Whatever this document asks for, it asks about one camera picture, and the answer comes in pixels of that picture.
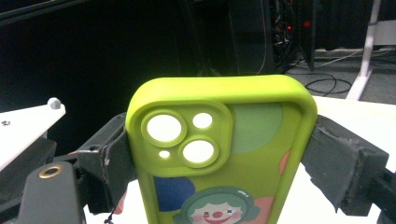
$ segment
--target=floor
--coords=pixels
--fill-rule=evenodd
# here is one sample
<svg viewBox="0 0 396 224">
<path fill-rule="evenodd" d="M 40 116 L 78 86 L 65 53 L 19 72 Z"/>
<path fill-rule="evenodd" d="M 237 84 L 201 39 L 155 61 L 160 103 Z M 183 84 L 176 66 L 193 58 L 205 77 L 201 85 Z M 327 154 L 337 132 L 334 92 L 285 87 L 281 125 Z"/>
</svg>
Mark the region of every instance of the floor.
<svg viewBox="0 0 396 224">
<path fill-rule="evenodd" d="M 345 99 L 360 71 L 361 55 L 361 49 L 317 49 L 314 71 L 297 60 L 286 74 L 302 82 L 313 95 Z M 396 50 L 375 50 L 371 66 L 373 73 L 361 101 L 396 105 Z"/>
</svg>

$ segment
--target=phone case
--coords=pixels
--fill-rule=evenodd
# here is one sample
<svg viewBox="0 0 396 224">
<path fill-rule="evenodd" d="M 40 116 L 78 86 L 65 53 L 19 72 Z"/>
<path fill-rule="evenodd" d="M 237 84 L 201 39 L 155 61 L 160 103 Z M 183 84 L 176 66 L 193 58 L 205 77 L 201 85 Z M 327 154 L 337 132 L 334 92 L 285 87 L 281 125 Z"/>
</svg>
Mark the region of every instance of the phone case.
<svg viewBox="0 0 396 224">
<path fill-rule="evenodd" d="M 291 77 L 147 82 L 125 127 L 148 223 L 276 223 L 316 118 Z"/>
</svg>

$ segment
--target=computer tower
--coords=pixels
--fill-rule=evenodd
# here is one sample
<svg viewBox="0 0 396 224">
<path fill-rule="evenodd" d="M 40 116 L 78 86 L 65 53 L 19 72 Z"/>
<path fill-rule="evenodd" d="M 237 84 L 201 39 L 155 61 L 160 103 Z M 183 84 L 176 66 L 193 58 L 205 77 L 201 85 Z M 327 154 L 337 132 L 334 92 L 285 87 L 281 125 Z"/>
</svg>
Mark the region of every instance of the computer tower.
<svg viewBox="0 0 396 224">
<path fill-rule="evenodd" d="M 286 0 L 179 0 L 201 76 L 281 73 L 294 33 Z"/>
</svg>

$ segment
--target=white surface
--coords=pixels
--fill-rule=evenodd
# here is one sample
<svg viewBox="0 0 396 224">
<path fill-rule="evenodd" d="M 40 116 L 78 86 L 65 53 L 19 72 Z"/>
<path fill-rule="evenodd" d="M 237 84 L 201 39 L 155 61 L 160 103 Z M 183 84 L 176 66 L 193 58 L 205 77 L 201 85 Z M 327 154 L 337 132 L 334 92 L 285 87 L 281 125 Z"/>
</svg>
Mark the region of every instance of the white surface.
<svg viewBox="0 0 396 224">
<path fill-rule="evenodd" d="M 0 114 L 0 171 L 65 114 L 64 105 L 51 109 L 41 105 Z"/>
<path fill-rule="evenodd" d="M 353 100 L 315 97 L 320 115 L 340 123 L 389 154 L 387 168 L 396 170 L 396 105 L 381 105 Z M 87 223 L 103 223 L 108 214 L 93 216 L 85 208 Z M 310 181 L 304 167 L 300 165 L 294 178 L 288 199 L 278 224 L 375 224 L 379 209 L 372 207 L 368 217 L 347 217 L 341 210 L 338 214 L 318 188 Z M 124 212 L 113 216 L 114 223 L 147 224 L 142 198 L 137 182 L 128 188 Z"/>
</svg>

